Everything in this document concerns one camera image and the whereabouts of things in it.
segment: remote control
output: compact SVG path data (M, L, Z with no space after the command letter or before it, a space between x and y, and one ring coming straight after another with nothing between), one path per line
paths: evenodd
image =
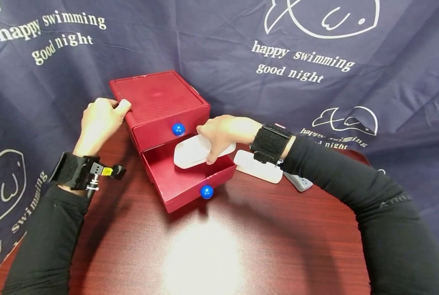
M313 183L306 178L300 177L298 175L291 175L287 172L284 172L283 174L288 180L290 180L290 182L299 192L304 192L313 186Z

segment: red plastic box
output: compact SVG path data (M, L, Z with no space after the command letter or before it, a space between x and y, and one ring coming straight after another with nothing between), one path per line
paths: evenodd
M132 103L125 119L139 151L177 139L175 124L186 135L210 117L209 103L175 71L112 80L110 87L117 101Z
M167 212L197 199L203 186L217 187L230 180L236 165L229 156L188 169L174 164L175 146L196 135L198 125L210 117L210 105L174 71L110 81L116 100L126 98L131 139L142 158L149 180L156 187ZM172 132L183 124L181 137Z

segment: black long sleeve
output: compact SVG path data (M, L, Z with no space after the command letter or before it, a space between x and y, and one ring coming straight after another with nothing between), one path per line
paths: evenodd
M69 271L90 202L52 186L33 212L2 294L67 294Z
M439 246L390 177L306 137L297 137L281 168L354 211L371 294L439 295Z

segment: left hand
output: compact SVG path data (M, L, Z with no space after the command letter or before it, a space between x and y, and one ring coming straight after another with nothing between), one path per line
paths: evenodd
M88 105L82 118L82 132L74 149L77 156L95 156L104 143L118 130L131 103L98 98Z

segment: blue knob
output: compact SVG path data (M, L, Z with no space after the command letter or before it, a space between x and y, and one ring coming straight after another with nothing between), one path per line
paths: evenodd
M202 187L200 190L200 195L205 200L211 199L211 197L213 196L213 187L211 186Z
M185 134L185 127L182 124L177 123L173 125L172 132L175 136L182 136Z

